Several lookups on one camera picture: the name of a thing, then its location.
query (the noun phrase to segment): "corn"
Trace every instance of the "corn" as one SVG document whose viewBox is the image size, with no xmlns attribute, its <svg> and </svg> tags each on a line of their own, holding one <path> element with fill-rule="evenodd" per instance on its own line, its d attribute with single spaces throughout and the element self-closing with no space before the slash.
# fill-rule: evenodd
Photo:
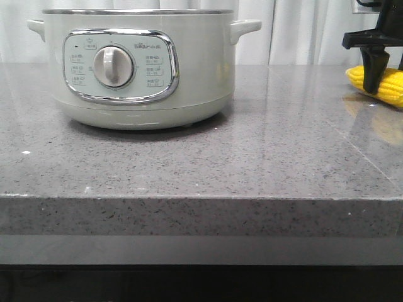
<svg viewBox="0 0 403 302">
<path fill-rule="evenodd" d="M 403 107 L 403 71 L 386 68 L 377 94 L 369 94 L 364 90 L 364 66 L 348 69 L 346 75 L 352 85 L 366 95 L 399 108 Z"/>
</svg>

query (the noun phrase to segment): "electric pot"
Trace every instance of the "electric pot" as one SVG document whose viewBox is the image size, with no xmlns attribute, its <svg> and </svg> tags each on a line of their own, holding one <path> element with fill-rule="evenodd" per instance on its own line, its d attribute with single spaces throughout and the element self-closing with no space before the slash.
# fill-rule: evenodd
<svg viewBox="0 0 403 302">
<path fill-rule="evenodd" d="M 229 10 L 46 9 L 29 29 L 47 43 L 63 112 L 122 130 L 188 125 L 234 92 L 235 44 L 261 28 Z"/>
</svg>

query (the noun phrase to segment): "speckled stone surface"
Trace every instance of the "speckled stone surface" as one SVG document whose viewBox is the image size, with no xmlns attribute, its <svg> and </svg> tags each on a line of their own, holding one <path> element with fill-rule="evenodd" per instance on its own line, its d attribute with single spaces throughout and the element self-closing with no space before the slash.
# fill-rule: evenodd
<svg viewBox="0 0 403 302">
<path fill-rule="evenodd" d="M 0 65 L 0 234 L 394 236 L 403 113 L 344 70 L 238 66 L 223 112 L 135 132 L 70 120 L 44 64 Z"/>
</svg>

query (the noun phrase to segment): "pot base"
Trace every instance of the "pot base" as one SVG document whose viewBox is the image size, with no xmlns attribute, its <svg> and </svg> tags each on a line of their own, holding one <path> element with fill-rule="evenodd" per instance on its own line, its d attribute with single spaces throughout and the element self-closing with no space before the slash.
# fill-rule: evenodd
<svg viewBox="0 0 403 302">
<path fill-rule="evenodd" d="M 63 112 L 80 123 L 116 130 L 156 130 L 189 125 L 220 112 L 232 94 L 208 103 L 160 110 L 99 110 L 58 102 Z"/>
</svg>

